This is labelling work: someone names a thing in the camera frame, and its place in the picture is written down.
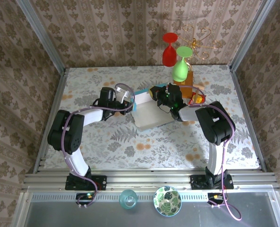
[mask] wine glass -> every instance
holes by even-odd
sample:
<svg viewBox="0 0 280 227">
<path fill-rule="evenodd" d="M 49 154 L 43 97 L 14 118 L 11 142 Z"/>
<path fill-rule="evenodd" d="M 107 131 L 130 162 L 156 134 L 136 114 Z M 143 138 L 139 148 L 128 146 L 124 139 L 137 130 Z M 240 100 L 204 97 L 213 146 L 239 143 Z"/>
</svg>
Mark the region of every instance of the wine glass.
<svg viewBox="0 0 280 227">
<path fill-rule="evenodd" d="M 182 82 L 187 79 L 188 74 L 188 65 L 185 62 L 185 58 L 189 58 L 192 55 L 192 50 L 190 47 L 180 46 L 177 49 L 177 54 L 182 57 L 182 59 L 174 65 L 172 78 L 177 82 Z"/>
<path fill-rule="evenodd" d="M 172 43 L 177 41 L 178 35 L 172 32 L 163 35 L 163 40 L 169 43 L 168 47 L 163 52 L 163 65 L 172 67 L 177 62 L 177 53 L 171 46 Z"/>
</svg>

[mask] clear glass cup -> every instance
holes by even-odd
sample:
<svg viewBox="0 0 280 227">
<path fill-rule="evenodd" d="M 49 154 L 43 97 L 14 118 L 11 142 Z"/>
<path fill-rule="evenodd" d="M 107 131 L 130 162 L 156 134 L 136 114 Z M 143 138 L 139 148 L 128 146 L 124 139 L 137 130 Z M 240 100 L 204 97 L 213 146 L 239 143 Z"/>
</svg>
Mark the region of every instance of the clear glass cup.
<svg viewBox="0 0 280 227">
<path fill-rule="evenodd" d="M 119 196 L 121 207 L 125 209 L 133 208 L 138 201 L 138 196 L 133 190 L 124 190 Z"/>
</svg>

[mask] wall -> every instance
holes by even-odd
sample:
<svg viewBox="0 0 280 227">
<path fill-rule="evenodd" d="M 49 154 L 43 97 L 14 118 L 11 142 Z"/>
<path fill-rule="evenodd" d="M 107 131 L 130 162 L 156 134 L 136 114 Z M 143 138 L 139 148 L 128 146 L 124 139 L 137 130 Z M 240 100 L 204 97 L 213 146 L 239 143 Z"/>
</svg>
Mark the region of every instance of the wall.
<svg viewBox="0 0 280 227">
<path fill-rule="evenodd" d="M 192 64 L 227 64 L 248 29 L 261 0 L 31 0 L 66 67 L 160 65 L 166 32 L 190 37 L 182 30 L 207 26 L 218 39 L 210 57 Z M 175 47 L 185 45 L 179 39 Z"/>
<path fill-rule="evenodd" d="M 0 0 L 0 226 L 33 166 L 59 75 L 15 1 Z"/>
<path fill-rule="evenodd" d="M 280 184 L 280 0 L 276 0 L 237 76 L 269 171 Z"/>
</svg>

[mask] leaf patterned bowl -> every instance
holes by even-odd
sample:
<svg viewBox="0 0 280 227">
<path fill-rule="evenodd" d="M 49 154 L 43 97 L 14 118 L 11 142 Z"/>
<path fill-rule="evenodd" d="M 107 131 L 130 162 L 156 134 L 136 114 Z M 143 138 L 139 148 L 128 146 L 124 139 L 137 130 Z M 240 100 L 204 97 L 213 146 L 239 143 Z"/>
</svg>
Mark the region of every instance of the leaf patterned bowl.
<svg viewBox="0 0 280 227">
<path fill-rule="evenodd" d="M 153 203 L 155 209 L 166 217 L 176 215 L 182 207 L 178 191 L 169 186 L 161 187 L 155 192 Z"/>
</svg>

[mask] green bowl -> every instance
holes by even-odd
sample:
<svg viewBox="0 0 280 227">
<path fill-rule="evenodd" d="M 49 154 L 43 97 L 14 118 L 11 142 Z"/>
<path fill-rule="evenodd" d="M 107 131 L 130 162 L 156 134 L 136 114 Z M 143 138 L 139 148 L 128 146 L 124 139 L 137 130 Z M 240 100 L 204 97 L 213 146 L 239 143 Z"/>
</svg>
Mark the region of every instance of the green bowl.
<svg viewBox="0 0 280 227">
<path fill-rule="evenodd" d="M 176 215 L 182 207 L 181 196 L 170 186 L 159 188 L 154 194 L 153 203 L 155 209 L 166 217 Z"/>
</svg>

